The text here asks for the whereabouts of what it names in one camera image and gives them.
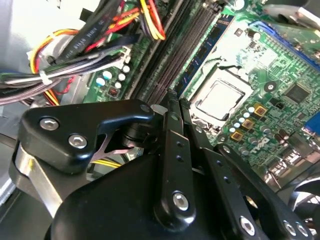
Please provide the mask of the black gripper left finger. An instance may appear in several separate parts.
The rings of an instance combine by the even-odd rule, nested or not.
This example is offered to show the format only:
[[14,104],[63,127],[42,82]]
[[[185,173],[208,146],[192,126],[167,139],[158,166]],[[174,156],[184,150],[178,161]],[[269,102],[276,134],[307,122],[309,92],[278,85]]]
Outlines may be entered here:
[[125,148],[159,149],[154,204],[163,225],[196,217],[189,140],[176,94],[165,106],[138,99],[32,108],[20,120],[12,163],[54,217],[87,184],[88,165]]

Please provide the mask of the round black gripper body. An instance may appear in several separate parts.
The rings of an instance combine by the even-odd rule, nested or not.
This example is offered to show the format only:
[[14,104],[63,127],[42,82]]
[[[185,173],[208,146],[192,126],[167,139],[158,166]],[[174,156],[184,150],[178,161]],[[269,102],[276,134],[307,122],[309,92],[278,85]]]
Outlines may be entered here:
[[[183,135],[188,139],[184,126]],[[69,195],[50,226],[51,239],[225,240],[204,172],[193,165],[188,141],[196,210],[191,224],[164,225],[156,216],[159,152],[140,156]]]

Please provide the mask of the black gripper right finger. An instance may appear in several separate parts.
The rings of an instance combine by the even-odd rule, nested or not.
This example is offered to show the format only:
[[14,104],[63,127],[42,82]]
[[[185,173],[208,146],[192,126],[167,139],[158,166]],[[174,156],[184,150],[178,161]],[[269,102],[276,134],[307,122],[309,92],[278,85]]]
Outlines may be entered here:
[[301,219],[227,144],[212,146],[192,123],[191,104],[179,101],[191,159],[204,173],[226,240],[312,240]]

